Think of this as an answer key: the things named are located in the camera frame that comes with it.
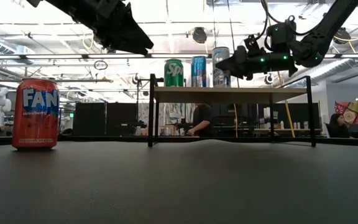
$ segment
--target soda can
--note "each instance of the soda can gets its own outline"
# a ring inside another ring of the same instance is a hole
[[[164,66],[165,86],[183,86],[183,65],[179,59],[167,60]]]
[[[230,71],[222,71],[216,68],[216,64],[230,57],[230,51],[227,47],[216,47],[212,50],[213,66],[213,86],[231,87]]]
[[[191,59],[191,86],[207,87],[206,82],[206,57],[193,57]]]
[[[17,87],[12,146],[50,149],[57,144],[59,90],[51,80],[23,79]]]

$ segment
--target man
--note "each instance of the man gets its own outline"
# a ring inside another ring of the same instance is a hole
[[[187,134],[199,137],[213,137],[212,108],[205,103],[196,103],[193,113],[193,128]]]

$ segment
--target gray mat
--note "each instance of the gray mat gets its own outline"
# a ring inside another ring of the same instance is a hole
[[[0,223],[358,223],[358,147],[0,146]]]

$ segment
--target small table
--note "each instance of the small table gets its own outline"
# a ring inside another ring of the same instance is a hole
[[[149,101],[149,147],[158,142],[158,111],[160,103],[262,103],[270,105],[270,117],[273,118],[273,104],[296,96],[308,95],[309,127],[311,145],[316,145],[314,132],[313,101],[311,98],[311,80],[306,79],[304,88],[202,88],[202,87],[160,87],[154,74],[150,75]],[[273,119],[270,119],[270,134],[274,140]]]

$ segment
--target green soda can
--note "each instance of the green soda can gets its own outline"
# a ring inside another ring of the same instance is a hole
[[[164,66],[165,86],[183,87],[183,65],[179,59],[167,60]]]

